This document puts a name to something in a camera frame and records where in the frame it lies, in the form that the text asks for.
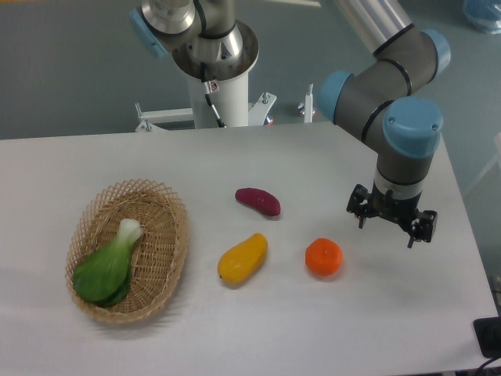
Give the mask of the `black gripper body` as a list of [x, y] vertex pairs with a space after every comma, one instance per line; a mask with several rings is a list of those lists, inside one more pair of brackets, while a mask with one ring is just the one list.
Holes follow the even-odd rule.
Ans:
[[421, 194], [422, 191], [406, 193], [405, 198], [401, 198], [397, 190], [379, 187], [374, 182], [369, 204], [376, 216], [394, 223], [409, 224], [418, 216]]

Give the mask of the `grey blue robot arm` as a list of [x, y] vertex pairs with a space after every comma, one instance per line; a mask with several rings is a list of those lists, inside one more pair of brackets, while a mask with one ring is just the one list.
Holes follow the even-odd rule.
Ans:
[[[443, 117], [416, 91], [449, 65], [449, 43], [436, 31], [416, 29], [396, 1], [337, 6], [375, 59], [361, 74], [332, 73], [317, 95], [326, 119], [377, 154], [372, 188], [356, 186], [347, 210], [360, 223], [379, 217], [397, 224], [411, 243], [430, 242], [437, 214], [418, 204]], [[259, 46], [236, 18], [234, 2], [144, 1], [129, 20], [152, 55], [171, 55], [188, 78], [196, 127], [251, 124], [256, 106], [248, 101], [248, 74]]]

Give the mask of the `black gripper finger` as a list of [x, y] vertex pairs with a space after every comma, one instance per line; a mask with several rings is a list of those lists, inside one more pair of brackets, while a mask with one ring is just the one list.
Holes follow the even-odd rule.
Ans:
[[436, 229], [438, 213], [432, 210], [418, 211], [411, 222], [411, 231], [407, 248], [412, 248], [416, 242], [430, 243]]
[[366, 220], [370, 217], [371, 207], [369, 206], [369, 199], [369, 191], [360, 184], [354, 187], [348, 199], [346, 210], [357, 218], [359, 229], [364, 227]]

